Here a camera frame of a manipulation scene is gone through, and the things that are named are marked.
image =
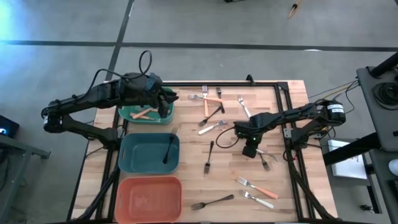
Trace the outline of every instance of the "gray concrete floor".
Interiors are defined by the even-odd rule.
[[[293,0],[136,0],[124,41],[212,44],[398,47],[398,6],[393,0],[303,0],[293,19]],[[0,40],[115,42],[127,0],[0,0]],[[83,93],[95,71],[107,68],[114,47],[0,45],[1,114],[17,121],[17,139],[52,151],[34,158],[26,172],[11,223],[65,220],[87,140],[75,134],[49,134],[40,110],[50,100]],[[138,71],[143,49],[120,51],[115,71]],[[354,80],[355,70],[377,65],[391,52],[307,52],[297,50],[151,49],[152,72],[163,80],[305,80],[308,95]],[[337,136],[359,138],[374,131],[359,88],[349,93],[356,110]],[[350,108],[344,97],[339,98]],[[73,114],[91,121],[95,110]],[[339,217],[348,221],[389,223],[386,213],[372,215],[365,187],[332,185]]]

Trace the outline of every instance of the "red plastic bin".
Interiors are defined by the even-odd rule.
[[[182,186],[176,177],[131,177],[118,187],[115,218],[120,224],[175,222],[182,211]]]

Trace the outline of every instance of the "black floor stripe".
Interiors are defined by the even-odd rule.
[[[311,45],[189,44],[125,42],[122,47],[165,49],[321,50],[337,52],[398,52],[398,47],[337,47]]]
[[[46,40],[0,40],[6,45],[33,45],[33,46],[79,46],[79,47],[113,47],[116,42],[89,42],[89,41],[46,41]]]
[[[116,42],[116,46],[115,46],[115,48],[113,50],[113,54],[112,54],[112,57],[111,57],[111,63],[109,64],[109,67],[108,67],[109,70],[114,71],[114,69],[116,67],[116,62],[118,61],[121,44],[122,44],[124,35],[126,33],[127,24],[129,23],[130,12],[132,11],[132,4],[133,3],[134,3],[134,0],[129,0],[129,2],[127,4],[127,8],[126,8],[126,12],[124,13],[122,25],[120,26],[120,31],[119,31],[118,39],[117,39],[117,42]],[[108,72],[106,74],[105,80],[106,81],[112,80],[112,73]]]

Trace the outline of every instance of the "wooden table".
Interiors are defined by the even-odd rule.
[[[288,81],[290,97],[293,107],[302,106],[308,103],[307,93],[303,81]],[[189,93],[201,95],[200,87],[172,87],[180,99],[175,102],[175,114],[172,124],[168,126],[144,126],[130,124],[128,133],[169,133],[173,126],[178,127],[180,138],[180,164],[178,169],[170,174],[178,177],[183,188],[183,211],[178,222],[276,222],[276,221],[297,221],[292,186],[287,166],[282,158],[285,149],[282,138],[282,129],[275,128],[264,134],[259,149],[267,151],[278,158],[278,162],[269,156],[264,158],[271,167],[266,172],[262,167],[259,156],[251,159],[242,155],[245,141],[240,140],[237,145],[230,149],[222,149],[217,146],[213,148],[211,155],[211,169],[208,175],[203,174],[205,162],[208,158],[210,141],[214,141],[222,130],[232,127],[233,121],[247,120],[242,106],[237,101],[237,95],[243,96],[245,105],[251,114],[260,112],[277,113],[275,90],[269,87],[222,87],[225,114],[214,115],[205,126],[215,124],[220,119],[227,119],[229,125],[218,127],[202,136],[198,135],[201,129],[197,124],[203,120],[203,101],[189,100]],[[216,97],[215,88],[209,88],[209,97]],[[209,103],[209,111],[212,113],[218,103]],[[95,118],[95,126],[107,128],[112,126],[115,108],[98,110]],[[297,123],[298,127],[308,121]],[[235,142],[236,136],[233,131],[223,135],[219,143],[227,146]],[[92,141],[88,145],[87,153],[101,147],[98,141]],[[323,163],[322,154],[319,148],[308,147],[303,150],[303,156],[307,169],[310,188],[320,203],[327,211],[336,217],[336,208],[331,193],[328,176]],[[81,174],[80,185],[76,195],[72,218],[78,217],[94,199],[101,185],[106,150],[100,150],[88,157],[84,163]],[[120,179],[132,176],[121,172]],[[245,187],[235,180],[242,176],[250,180],[254,185],[270,190],[279,195],[277,200],[270,199],[260,194],[255,189]],[[239,189],[247,190],[249,193],[263,198],[274,205],[271,210],[259,203],[248,200],[239,194]],[[229,194],[234,194],[235,199],[227,202],[215,203],[208,207],[191,211],[190,206],[198,202],[209,202]],[[307,214],[303,192],[300,189],[302,207]],[[105,203],[103,214],[108,211],[108,203]]]

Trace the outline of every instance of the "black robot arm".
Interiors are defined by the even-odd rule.
[[[88,108],[150,105],[158,108],[160,117],[164,118],[169,110],[169,104],[177,100],[178,96],[173,91],[163,89],[162,84],[162,80],[153,73],[149,76],[127,73],[119,80],[94,86],[85,94],[52,101],[42,111],[44,129],[50,133],[69,131],[86,138],[95,138],[104,145],[105,149],[118,150],[120,139],[116,129],[96,128],[73,120],[69,114]]]
[[[259,113],[250,117],[249,121],[234,122],[235,135],[239,139],[246,139],[242,154],[254,158],[264,133],[278,125],[303,119],[312,119],[312,121],[302,128],[292,130],[288,146],[292,149],[303,147],[314,132],[327,126],[341,125],[346,120],[343,105],[334,100],[318,100],[280,113]]]

